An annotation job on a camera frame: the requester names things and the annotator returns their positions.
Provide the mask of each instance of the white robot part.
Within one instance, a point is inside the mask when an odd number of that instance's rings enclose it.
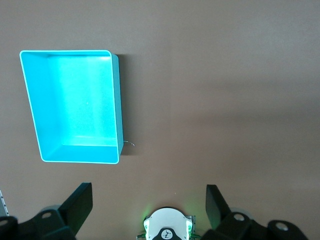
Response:
[[[143,224],[146,240],[189,240],[193,226],[182,212],[170,207],[156,210]]]

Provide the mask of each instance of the circular logo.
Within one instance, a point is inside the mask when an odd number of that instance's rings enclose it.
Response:
[[[161,237],[163,239],[172,239],[173,237],[172,231],[170,231],[169,229],[163,230],[161,233]]]

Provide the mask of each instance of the rectangular blue tray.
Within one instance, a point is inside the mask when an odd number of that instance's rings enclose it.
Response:
[[[107,50],[23,50],[45,162],[117,164],[124,145],[119,60]]]

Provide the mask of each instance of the brown floor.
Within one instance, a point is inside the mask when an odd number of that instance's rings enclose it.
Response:
[[[0,189],[21,221],[92,182],[79,240],[134,239],[156,208],[210,226],[207,184],[266,225],[320,239],[320,4],[309,1],[0,1]],[[119,55],[117,165],[39,156],[21,50]]]

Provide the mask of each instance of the blue plastic container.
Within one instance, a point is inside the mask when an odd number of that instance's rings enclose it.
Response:
[[[117,164],[124,145],[118,57],[107,50],[23,50],[45,162]]]

